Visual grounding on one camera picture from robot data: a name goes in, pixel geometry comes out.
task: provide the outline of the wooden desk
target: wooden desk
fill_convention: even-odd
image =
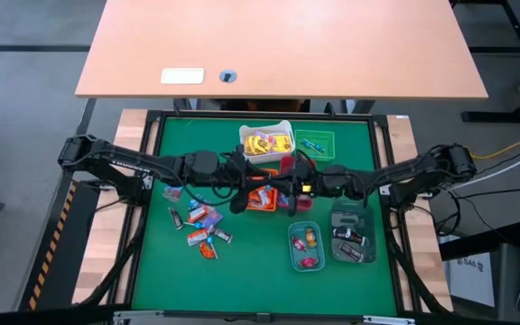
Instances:
[[[166,68],[203,68],[163,85]],[[232,83],[219,74],[237,73]],[[447,0],[109,0],[76,95],[486,98]]]
[[[138,150],[144,132],[145,117],[145,110],[124,110],[117,128],[114,144]],[[388,123],[395,160],[400,162],[414,158],[417,154],[416,146],[408,117],[389,116]],[[379,134],[380,128],[377,128],[377,133],[379,135],[378,147],[381,149],[381,161],[385,164],[386,155],[384,152],[384,144],[382,143],[382,135]],[[153,136],[151,136],[148,141],[148,153],[153,150],[153,143],[154,139]],[[116,200],[116,193],[114,191],[103,192],[99,197],[98,205],[101,206],[114,200]],[[429,208],[425,200],[417,200],[416,205],[427,209]],[[88,246],[81,265],[76,291],[73,296],[73,302],[81,302],[87,298],[93,291],[93,288],[99,284],[113,265],[124,214],[125,206],[123,204],[116,204],[108,209],[101,210],[94,217],[89,233]],[[406,223],[413,252],[414,267],[417,273],[421,276],[429,290],[436,296],[437,300],[443,306],[452,310],[449,290],[431,216],[426,212],[414,209],[406,213]],[[398,240],[398,232],[395,231],[395,234]],[[117,302],[123,300],[127,275],[128,273],[125,269],[121,277],[123,280],[120,281],[118,288]],[[400,270],[399,276],[401,279],[401,287],[403,288],[404,307],[407,310],[411,310],[412,300],[406,275]]]

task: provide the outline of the white box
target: white box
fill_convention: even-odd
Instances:
[[[246,137],[249,135],[254,135],[256,131],[260,131],[265,135],[289,135],[290,136],[290,145],[291,150],[289,153],[267,153],[267,154],[258,154],[253,156],[248,156],[244,153],[244,156],[251,163],[269,163],[269,162],[280,162],[283,157],[288,157],[293,155],[293,151],[296,148],[296,144],[294,142],[294,133],[293,127],[290,125],[290,122],[283,120],[277,125],[269,125],[269,126],[260,126],[260,127],[248,127],[246,125],[240,126],[240,143],[244,144],[246,141]]]

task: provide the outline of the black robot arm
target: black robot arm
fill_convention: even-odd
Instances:
[[[246,209],[248,194],[261,186],[271,185],[290,200],[290,215],[296,210],[301,195],[365,200],[376,188],[390,185],[391,208],[414,202],[417,194],[439,189],[445,184],[471,179],[476,168],[469,151],[459,144],[438,145],[412,160],[372,172],[351,170],[334,164],[318,171],[305,154],[297,155],[287,173],[271,176],[255,167],[243,154],[242,146],[232,153],[197,151],[181,156],[156,157],[125,149],[92,135],[69,138],[61,150],[59,164],[71,171],[84,171],[114,187],[122,199],[141,204],[142,177],[126,176],[113,166],[152,175],[171,186],[232,188],[237,190],[230,200],[230,210]]]

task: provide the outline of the white cable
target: white cable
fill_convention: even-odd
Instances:
[[[452,191],[452,190],[457,190],[457,189],[463,188],[463,187],[465,187],[465,186],[468,186],[468,185],[471,185],[471,184],[474,184],[474,183],[478,183],[478,182],[480,182],[480,181],[488,180],[489,178],[492,178],[492,177],[498,176],[498,175],[502,174],[503,172],[506,172],[506,171],[508,171],[508,170],[510,170],[510,169],[512,169],[512,168],[515,168],[515,167],[518,166],[518,165],[520,165],[520,161],[515,162],[514,164],[512,164],[512,165],[510,165],[510,166],[506,167],[505,169],[502,169],[502,170],[500,170],[500,171],[498,171],[498,172],[492,173],[492,174],[490,174],[490,175],[488,175],[488,176],[481,177],[481,178],[476,179],[476,180],[473,180],[473,181],[468,181],[468,182],[466,182],[466,183],[462,183],[462,184],[460,184],[460,185],[457,185],[457,186],[455,186],[455,187],[452,187],[452,188],[448,189],[447,191],[450,192],[450,191]]]

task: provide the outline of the green plastic basket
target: green plastic basket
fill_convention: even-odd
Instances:
[[[303,139],[313,144],[319,144],[323,149],[323,153],[318,153],[316,150],[304,146]],[[301,149],[317,162],[334,160],[334,132],[295,130],[294,141],[296,142],[296,149]]]

